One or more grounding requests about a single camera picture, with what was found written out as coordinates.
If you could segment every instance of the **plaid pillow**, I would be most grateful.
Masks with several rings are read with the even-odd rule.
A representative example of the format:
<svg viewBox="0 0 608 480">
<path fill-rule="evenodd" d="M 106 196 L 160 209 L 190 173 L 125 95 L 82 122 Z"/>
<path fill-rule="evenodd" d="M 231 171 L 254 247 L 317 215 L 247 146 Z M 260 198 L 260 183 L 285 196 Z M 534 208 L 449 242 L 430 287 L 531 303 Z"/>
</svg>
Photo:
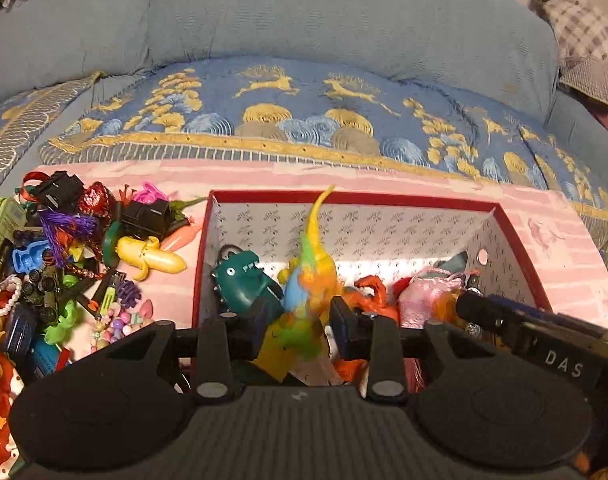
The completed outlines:
<svg viewBox="0 0 608 480">
<path fill-rule="evenodd" d="M 533 0 L 559 46 L 560 82 L 608 106 L 608 16 L 586 0 Z"/>
</svg>

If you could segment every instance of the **banana toy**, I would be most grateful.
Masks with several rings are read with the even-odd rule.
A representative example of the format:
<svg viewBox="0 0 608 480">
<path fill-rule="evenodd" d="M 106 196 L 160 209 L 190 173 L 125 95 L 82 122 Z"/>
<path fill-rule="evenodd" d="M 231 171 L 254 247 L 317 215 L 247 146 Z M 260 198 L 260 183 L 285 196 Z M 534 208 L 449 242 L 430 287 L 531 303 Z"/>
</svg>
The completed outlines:
<svg viewBox="0 0 608 480">
<path fill-rule="evenodd" d="M 154 236 L 149 236 L 144 241 L 123 236 L 118 240 L 115 251 L 127 264 L 140 269 L 141 272 L 133 276 L 138 282 L 146 279 L 148 269 L 177 274 L 186 268 L 186 262 L 181 256 L 160 250 L 159 240 Z"/>
</svg>

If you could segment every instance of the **pink tablecloth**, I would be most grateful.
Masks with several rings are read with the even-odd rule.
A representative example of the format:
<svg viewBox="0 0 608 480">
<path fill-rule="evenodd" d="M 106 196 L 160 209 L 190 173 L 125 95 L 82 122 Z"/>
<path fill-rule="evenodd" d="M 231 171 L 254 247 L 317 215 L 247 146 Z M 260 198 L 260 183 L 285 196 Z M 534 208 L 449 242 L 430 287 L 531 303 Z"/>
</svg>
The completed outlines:
<svg viewBox="0 0 608 480">
<path fill-rule="evenodd" d="M 560 192 L 474 181 L 426 178 L 330 166 L 270 162 L 153 160 L 43 166 L 45 173 L 66 170 L 85 184 L 100 180 L 116 192 L 124 184 L 138 188 L 150 181 L 171 199 L 206 196 L 211 189 L 337 189 L 467 198 L 498 202 L 515 226 L 541 278 L 552 309 L 608 328 L 608 272 L 588 231 Z M 201 221 L 205 205 L 186 213 Z M 199 236 L 178 251 L 188 263 L 181 274 L 152 271 L 142 282 L 143 298 L 154 305 L 155 319 L 191 324 L 193 282 Z M 132 275 L 132 267 L 120 264 Z M 76 329 L 69 348 L 77 358 L 88 353 L 90 325 Z"/>
</svg>

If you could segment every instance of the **sofa backrest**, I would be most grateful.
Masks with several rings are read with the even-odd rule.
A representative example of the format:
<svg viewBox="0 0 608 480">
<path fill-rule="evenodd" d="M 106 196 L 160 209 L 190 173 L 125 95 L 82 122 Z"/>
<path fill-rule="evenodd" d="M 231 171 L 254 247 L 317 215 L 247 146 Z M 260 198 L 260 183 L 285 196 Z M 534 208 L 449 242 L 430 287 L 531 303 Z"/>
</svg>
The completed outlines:
<svg viewBox="0 0 608 480">
<path fill-rule="evenodd" d="M 0 98 L 235 54 L 428 78 L 541 120 L 558 71 L 551 28 L 514 0 L 30 0 L 0 14 Z"/>
</svg>

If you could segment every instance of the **orange toy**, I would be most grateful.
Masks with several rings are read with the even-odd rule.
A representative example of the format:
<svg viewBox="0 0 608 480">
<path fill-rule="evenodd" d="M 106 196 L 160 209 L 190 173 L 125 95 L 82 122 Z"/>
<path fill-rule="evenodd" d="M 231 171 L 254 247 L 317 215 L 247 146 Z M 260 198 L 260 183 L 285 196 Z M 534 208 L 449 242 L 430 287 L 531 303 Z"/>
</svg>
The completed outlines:
<svg viewBox="0 0 608 480">
<path fill-rule="evenodd" d="M 390 317 L 399 324 L 399 311 L 396 306 L 391 306 L 386 303 L 386 287 L 379 276 L 365 276 L 355 281 L 355 286 L 369 286 L 375 291 L 375 296 L 364 296 L 359 291 L 343 292 L 341 298 L 350 308 L 359 307 L 364 312 L 375 312 L 380 316 Z M 361 371 L 366 367 L 368 361 L 363 359 L 355 359 L 353 361 L 344 361 L 339 359 L 333 365 L 335 370 L 344 381 L 353 382 Z"/>
</svg>

